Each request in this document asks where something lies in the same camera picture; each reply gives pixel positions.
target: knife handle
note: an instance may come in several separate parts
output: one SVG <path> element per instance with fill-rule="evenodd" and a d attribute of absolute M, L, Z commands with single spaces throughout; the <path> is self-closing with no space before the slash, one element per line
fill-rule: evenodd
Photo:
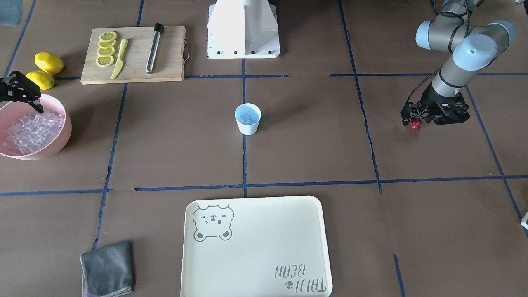
<path fill-rule="evenodd" d="M 150 53 L 148 54 L 147 67 L 145 72 L 150 74 L 154 68 L 154 60 L 156 59 L 156 52 L 158 50 L 159 38 L 163 33 L 163 25 L 156 23 L 154 26 L 154 38 L 152 39 L 152 45 L 150 46 Z"/>
<path fill-rule="evenodd" d="M 123 54 L 125 54 L 125 49 L 128 45 L 128 39 L 121 39 L 121 45 L 119 46 L 119 54 L 117 54 L 117 59 L 122 60 Z"/>

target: yellow knife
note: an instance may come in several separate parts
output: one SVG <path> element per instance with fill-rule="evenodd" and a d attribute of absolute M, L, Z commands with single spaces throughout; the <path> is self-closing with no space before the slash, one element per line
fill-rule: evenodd
<path fill-rule="evenodd" d="M 119 54 L 117 54 L 116 66 L 112 72 L 111 79 L 115 79 L 123 68 L 123 54 L 125 54 L 125 49 L 128 45 L 128 39 L 121 39 L 121 45 L 119 46 Z"/>

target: metal muddler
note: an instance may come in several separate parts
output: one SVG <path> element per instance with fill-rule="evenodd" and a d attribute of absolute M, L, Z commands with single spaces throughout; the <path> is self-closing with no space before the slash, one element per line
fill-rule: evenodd
<path fill-rule="evenodd" d="M 156 23 L 154 26 L 154 38 L 152 39 L 152 46 L 150 47 L 150 54 L 148 54 L 147 68 L 145 72 L 150 74 L 154 68 L 154 60 L 156 59 L 156 52 L 158 50 L 159 38 L 163 33 L 163 25 Z"/>

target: wooden cutting board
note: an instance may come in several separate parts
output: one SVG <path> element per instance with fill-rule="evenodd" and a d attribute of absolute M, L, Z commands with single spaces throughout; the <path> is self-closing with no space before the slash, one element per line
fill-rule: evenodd
<path fill-rule="evenodd" d="M 128 39 L 123 56 L 123 69 L 115 79 L 110 79 L 114 64 L 106 68 L 97 66 L 97 49 L 99 35 L 114 31 L 117 42 L 113 54 L 117 60 L 121 39 Z M 185 27 L 165 27 L 161 35 L 154 64 L 154 72 L 147 74 L 148 55 L 154 37 L 154 27 L 123 27 L 93 29 L 88 52 L 82 69 L 81 83 L 92 85 L 97 83 L 151 82 L 151 81 L 181 81 L 183 80 L 183 49 Z"/>

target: white cup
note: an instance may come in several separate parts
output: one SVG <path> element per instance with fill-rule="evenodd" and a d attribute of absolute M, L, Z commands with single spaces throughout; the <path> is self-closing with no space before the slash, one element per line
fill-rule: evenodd
<path fill-rule="evenodd" d="M 239 105 L 234 111 L 238 129 L 244 135 L 252 135 L 257 131 L 261 116 L 260 108 L 252 103 Z"/>

